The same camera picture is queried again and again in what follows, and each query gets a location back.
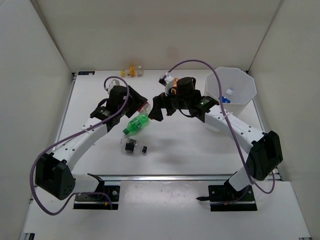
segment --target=green bottle cap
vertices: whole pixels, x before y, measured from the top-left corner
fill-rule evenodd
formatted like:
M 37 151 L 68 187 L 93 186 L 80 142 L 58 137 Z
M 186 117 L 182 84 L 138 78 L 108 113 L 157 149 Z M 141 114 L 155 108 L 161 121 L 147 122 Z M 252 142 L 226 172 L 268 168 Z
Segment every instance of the green bottle cap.
M 124 133 L 125 135 L 128 135 L 128 134 L 129 134 L 129 131 L 128 131 L 127 129 L 124 129 L 124 130 L 123 130 L 123 133 Z

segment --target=beige wall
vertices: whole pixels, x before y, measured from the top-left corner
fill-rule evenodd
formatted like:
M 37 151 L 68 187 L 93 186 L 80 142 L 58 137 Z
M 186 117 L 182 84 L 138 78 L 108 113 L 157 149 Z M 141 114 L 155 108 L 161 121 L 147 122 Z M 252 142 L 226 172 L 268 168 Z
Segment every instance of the beige wall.
M 53 142 L 72 75 L 28 0 L 0 5 L 0 239 L 19 238 L 29 172 Z
M 266 125 L 279 133 L 281 172 L 320 239 L 320 1 L 285 0 L 249 73 Z
M 32 0 L 74 72 L 198 58 L 248 70 L 280 0 Z M 198 63 L 181 66 L 203 69 Z

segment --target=trash bin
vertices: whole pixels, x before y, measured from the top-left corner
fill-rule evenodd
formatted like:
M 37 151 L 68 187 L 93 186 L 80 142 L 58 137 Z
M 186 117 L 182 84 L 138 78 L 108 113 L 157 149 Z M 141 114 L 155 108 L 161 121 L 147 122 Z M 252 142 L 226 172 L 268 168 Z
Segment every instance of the trash bin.
M 222 96 L 229 102 L 223 106 L 237 117 L 257 94 L 255 80 L 239 68 L 218 67 L 215 71 L 221 82 Z M 218 101 L 219 87 L 214 73 L 206 77 L 204 95 Z

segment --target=robotic arm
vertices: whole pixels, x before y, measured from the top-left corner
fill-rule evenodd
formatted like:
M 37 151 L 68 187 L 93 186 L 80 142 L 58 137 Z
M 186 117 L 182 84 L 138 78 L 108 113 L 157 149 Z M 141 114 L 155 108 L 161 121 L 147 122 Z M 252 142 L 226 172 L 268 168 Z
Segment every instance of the robotic arm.
M 150 119 L 162 121 L 164 118 L 161 109 L 166 109 L 167 116 L 171 116 L 176 110 L 179 110 L 188 118 L 198 118 L 207 128 L 213 131 L 220 130 L 232 137 L 219 102 L 210 96 L 201 96 L 200 91 L 195 89 L 195 78 L 177 79 L 166 74 L 159 80 L 159 83 L 165 86 L 165 91 L 153 98 Z M 188 110 L 190 115 L 184 114 L 182 110 Z M 275 132 L 262 132 L 249 126 L 228 111 L 225 112 L 239 145 L 248 154 L 245 164 L 251 181 L 245 167 L 242 167 L 225 182 L 231 191 L 239 192 L 256 181 L 264 180 L 282 162 L 283 156 L 279 136 Z
M 115 114 L 124 104 L 127 88 L 113 81 L 108 89 L 109 98 L 103 99 L 90 114 L 82 130 Z M 65 142 L 50 154 L 45 153 L 36 164 L 35 183 L 59 200 L 66 199 L 72 193 L 100 192 L 104 181 L 92 174 L 72 174 L 78 160 L 97 140 L 106 135 L 120 118 L 130 118 L 148 100 L 129 86 L 129 99 L 124 109 L 114 118 L 84 134 Z

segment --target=green bottle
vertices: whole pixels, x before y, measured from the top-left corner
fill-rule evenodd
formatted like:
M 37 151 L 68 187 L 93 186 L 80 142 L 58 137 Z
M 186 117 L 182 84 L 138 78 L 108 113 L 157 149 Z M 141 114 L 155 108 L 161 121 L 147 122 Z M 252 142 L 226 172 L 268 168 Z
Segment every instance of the green bottle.
M 136 132 L 141 129 L 147 122 L 149 122 L 149 117 L 146 114 L 139 114 L 128 123 L 126 129 L 123 130 L 123 133 L 125 135 L 128 135 L 129 133 Z

